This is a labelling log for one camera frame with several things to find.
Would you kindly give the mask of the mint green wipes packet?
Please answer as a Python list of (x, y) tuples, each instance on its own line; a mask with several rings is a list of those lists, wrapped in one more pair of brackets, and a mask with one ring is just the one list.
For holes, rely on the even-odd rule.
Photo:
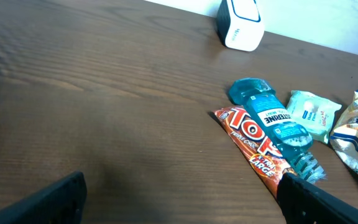
[(341, 107), (340, 104), (311, 92), (292, 90), (287, 111), (298, 124), (306, 128), (314, 140), (327, 144), (335, 112)]

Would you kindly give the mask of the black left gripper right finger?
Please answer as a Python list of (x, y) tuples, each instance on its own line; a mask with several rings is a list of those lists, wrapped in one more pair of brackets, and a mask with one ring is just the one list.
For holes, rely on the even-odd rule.
[(277, 202), (287, 223), (358, 224), (358, 209), (289, 172), (279, 182)]

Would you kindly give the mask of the red chocolate bar wrapper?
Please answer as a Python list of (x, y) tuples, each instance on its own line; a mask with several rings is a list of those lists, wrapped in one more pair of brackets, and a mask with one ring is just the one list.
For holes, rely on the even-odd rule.
[(243, 106), (214, 111), (215, 117), (244, 155), (251, 168), (276, 197), (284, 173), (294, 173), (281, 152)]

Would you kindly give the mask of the teal mouthwash bottle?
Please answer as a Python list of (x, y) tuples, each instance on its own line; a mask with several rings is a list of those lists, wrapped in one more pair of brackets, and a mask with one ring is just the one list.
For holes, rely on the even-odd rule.
[(308, 151), (313, 145), (311, 134), (292, 118), (267, 81), (236, 80), (228, 94), (234, 104), (242, 105), (251, 115), (300, 178), (313, 184), (326, 177), (322, 166)]

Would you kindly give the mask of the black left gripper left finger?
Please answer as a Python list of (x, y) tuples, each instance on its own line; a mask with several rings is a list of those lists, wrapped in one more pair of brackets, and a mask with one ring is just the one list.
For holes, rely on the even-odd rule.
[(86, 196), (84, 174), (76, 171), (0, 210), (0, 224), (79, 224)]

